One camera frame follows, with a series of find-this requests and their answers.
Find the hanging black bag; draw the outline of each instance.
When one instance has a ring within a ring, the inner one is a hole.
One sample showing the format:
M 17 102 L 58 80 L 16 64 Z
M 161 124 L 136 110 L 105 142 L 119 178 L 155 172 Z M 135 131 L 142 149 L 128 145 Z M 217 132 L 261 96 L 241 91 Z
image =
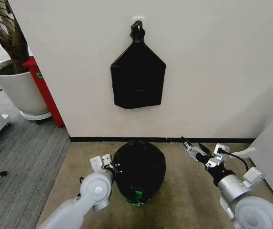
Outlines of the hanging black bag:
M 160 105 L 166 64 L 145 44 L 141 21 L 131 30 L 132 44 L 111 65 L 114 103 L 125 109 Z

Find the trash bag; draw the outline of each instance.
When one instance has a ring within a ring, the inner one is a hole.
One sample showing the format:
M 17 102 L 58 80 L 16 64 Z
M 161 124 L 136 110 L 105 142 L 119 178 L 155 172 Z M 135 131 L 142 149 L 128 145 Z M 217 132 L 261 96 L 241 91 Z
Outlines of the trash bag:
M 164 180 L 165 156 L 151 143 L 133 141 L 123 145 L 113 163 L 119 164 L 115 174 L 119 191 L 134 206 L 147 203 Z
M 111 65 L 114 103 L 125 109 L 160 105 L 166 64 L 144 43 L 141 21 L 131 30 L 132 44 Z

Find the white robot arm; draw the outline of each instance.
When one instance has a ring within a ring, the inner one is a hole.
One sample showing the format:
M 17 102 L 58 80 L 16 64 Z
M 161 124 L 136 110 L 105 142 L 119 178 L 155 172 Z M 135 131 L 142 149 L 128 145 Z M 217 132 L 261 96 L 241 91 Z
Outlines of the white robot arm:
M 250 196 L 252 187 L 263 180 L 263 174 L 259 169 L 256 167 L 248 169 L 245 161 L 235 154 L 229 154 L 229 147 L 222 144 L 217 144 L 211 154 L 203 145 L 199 144 L 201 148 L 199 149 L 183 139 L 186 152 L 195 161 L 202 162 L 214 178 L 214 184 L 222 193 L 220 204 L 232 220 L 234 228 L 273 229 L 273 204 L 265 199 Z M 244 162 L 247 170 L 243 176 L 244 181 L 240 181 L 232 171 L 224 167 L 228 157 L 236 157 Z
M 110 203 L 113 165 L 109 154 L 90 160 L 93 173 L 80 187 L 80 194 L 62 203 L 38 229 L 80 229 L 85 214 L 92 208 L 99 211 Z

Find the white plant pot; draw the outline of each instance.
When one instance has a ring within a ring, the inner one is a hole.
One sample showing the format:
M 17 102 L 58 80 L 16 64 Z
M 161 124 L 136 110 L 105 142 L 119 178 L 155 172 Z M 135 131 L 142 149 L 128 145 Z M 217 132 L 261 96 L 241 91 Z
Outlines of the white plant pot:
M 0 69 L 10 63 L 11 60 L 0 63 Z M 45 114 L 43 118 L 50 116 L 46 115 L 49 110 L 30 72 L 17 75 L 0 75 L 0 85 L 16 108 L 21 111 L 24 118 L 40 120 L 42 114 Z

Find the carpet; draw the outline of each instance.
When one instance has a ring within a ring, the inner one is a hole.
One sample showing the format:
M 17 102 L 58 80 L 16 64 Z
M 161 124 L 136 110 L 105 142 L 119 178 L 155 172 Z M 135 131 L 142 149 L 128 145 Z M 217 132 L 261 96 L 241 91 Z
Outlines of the carpet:
M 72 143 L 55 185 L 44 207 L 38 225 L 62 202 L 74 198 L 80 190 L 79 177 L 92 172 L 90 158 L 114 153 L 120 142 Z M 231 229 L 233 224 L 221 208 L 220 191 L 204 165 L 195 162 L 181 143 L 153 143 L 165 155 L 166 174 L 160 190 L 141 207 L 128 204 L 116 183 L 112 185 L 111 203 L 100 212 L 90 210 L 85 229 Z M 215 144 L 205 144 L 213 150 Z M 247 148 L 247 144 L 227 144 L 231 152 Z M 230 159 L 226 167 L 238 177 L 245 173 L 243 163 Z M 254 189 L 254 195 L 273 203 L 273 192 L 265 182 Z
M 53 120 L 25 120 L 3 91 L 0 113 L 11 122 L 0 132 L 0 171 L 9 173 L 0 176 L 0 229 L 32 229 L 69 149 L 69 135 Z

